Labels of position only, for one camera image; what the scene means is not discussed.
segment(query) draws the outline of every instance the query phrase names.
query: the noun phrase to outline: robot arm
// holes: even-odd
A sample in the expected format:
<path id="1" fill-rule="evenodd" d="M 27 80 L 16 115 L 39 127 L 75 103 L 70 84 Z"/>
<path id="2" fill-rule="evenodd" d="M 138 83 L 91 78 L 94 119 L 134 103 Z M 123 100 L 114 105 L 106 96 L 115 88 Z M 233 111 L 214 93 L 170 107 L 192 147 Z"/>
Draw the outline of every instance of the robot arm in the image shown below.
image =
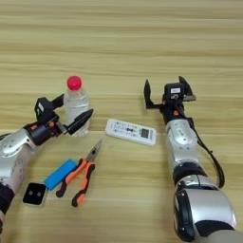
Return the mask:
<path id="1" fill-rule="evenodd" d="M 153 104 L 150 93 L 147 81 L 146 108 L 159 109 L 166 125 L 169 168 L 176 186 L 174 222 L 178 237 L 198 243 L 243 242 L 243 234 L 236 231 L 233 206 L 219 189 L 224 185 L 223 171 L 200 139 L 192 119 L 184 114 L 183 102 L 196 99 L 191 87 L 179 77 L 179 83 L 165 86 L 161 104 Z M 218 185 L 207 177 L 196 152 L 197 144 L 213 158 L 219 175 Z"/>
<path id="2" fill-rule="evenodd" d="M 54 112 L 63 105 L 63 95 L 50 102 L 46 98 L 38 99 L 35 106 L 37 122 L 27 124 L 15 133 L 2 136 L 0 141 L 0 233 L 9 206 L 18 193 L 25 172 L 36 148 L 52 137 L 75 133 L 92 116 L 90 109 L 78 116 L 69 126 L 59 122 Z"/>

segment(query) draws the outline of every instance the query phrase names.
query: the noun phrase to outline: remote control screen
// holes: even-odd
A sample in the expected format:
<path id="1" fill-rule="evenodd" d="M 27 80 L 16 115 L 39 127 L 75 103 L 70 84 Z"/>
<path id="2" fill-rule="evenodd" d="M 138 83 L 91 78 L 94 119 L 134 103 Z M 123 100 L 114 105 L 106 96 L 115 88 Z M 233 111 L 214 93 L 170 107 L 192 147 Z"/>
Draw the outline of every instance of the remote control screen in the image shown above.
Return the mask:
<path id="1" fill-rule="evenodd" d="M 141 129 L 141 131 L 140 131 L 140 136 L 141 137 L 148 139 L 148 134 L 149 134 L 149 130 L 148 129 L 144 129 L 144 128 Z"/>

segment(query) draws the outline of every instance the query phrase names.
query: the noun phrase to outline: small black device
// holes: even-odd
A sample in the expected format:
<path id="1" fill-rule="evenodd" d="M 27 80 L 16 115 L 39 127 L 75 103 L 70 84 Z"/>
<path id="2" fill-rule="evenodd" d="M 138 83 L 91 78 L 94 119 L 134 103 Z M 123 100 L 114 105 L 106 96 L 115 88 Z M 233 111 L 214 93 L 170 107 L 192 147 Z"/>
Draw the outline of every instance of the small black device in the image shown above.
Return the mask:
<path id="1" fill-rule="evenodd" d="M 46 191 L 46 185 L 31 182 L 27 187 L 23 202 L 33 206 L 43 206 Z"/>

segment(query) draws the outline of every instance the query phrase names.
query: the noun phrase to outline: pliers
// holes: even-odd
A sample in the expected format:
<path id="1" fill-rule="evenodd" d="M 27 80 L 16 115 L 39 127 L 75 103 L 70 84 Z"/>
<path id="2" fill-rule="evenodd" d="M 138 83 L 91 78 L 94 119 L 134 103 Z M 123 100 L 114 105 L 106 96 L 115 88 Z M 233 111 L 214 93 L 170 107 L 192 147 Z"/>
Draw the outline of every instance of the pliers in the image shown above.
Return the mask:
<path id="1" fill-rule="evenodd" d="M 82 181 L 81 190 L 73 197 L 72 206 L 78 207 L 78 205 L 80 205 L 84 201 L 85 194 L 89 185 L 89 180 L 91 178 L 91 174 L 95 169 L 94 160 L 97 157 L 101 146 L 102 146 L 102 140 L 100 140 L 92 148 L 92 150 L 90 151 L 86 159 L 80 159 L 77 167 L 72 172 L 70 172 L 61 182 L 61 186 L 59 190 L 56 192 L 57 197 L 62 197 L 65 194 L 66 186 L 72 181 L 72 179 L 78 176 L 85 168 L 85 177 Z"/>

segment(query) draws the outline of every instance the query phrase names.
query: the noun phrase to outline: remote control button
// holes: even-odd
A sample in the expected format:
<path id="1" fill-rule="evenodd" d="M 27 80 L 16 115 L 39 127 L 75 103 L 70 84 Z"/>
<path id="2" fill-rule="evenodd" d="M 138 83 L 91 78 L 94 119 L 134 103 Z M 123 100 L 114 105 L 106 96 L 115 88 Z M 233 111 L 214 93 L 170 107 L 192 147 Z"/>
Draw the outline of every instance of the remote control button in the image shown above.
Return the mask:
<path id="1" fill-rule="evenodd" d="M 126 131 L 127 132 L 133 132 L 134 130 L 133 129 L 130 129 L 130 128 L 126 128 Z"/>

